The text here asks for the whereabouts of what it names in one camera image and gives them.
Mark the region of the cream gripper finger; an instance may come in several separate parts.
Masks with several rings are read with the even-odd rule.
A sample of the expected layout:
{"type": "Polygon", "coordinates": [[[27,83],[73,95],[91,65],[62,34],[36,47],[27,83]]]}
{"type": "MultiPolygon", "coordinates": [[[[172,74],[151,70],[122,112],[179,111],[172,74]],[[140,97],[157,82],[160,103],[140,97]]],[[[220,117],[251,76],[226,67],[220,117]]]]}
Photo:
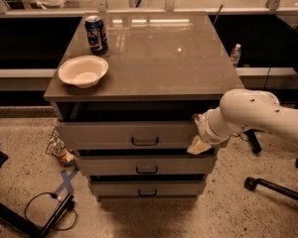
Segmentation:
{"type": "Polygon", "coordinates": [[[196,136],[187,149],[187,152],[192,155],[198,155],[209,150],[211,147],[211,144],[205,142],[200,136],[196,136]]]}

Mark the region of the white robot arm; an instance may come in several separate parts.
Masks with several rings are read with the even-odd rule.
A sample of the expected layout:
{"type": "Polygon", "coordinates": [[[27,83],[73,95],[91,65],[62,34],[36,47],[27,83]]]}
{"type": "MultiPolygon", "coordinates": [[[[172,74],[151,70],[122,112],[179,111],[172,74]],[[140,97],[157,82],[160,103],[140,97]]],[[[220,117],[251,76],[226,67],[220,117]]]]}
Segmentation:
{"type": "Polygon", "coordinates": [[[277,97],[261,90],[233,89],[220,106],[195,114],[198,134],[187,152],[198,155],[226,142],[232,134],[250,129],[280,137],[298,148],[298,109],[283,107],[277,97]]]}

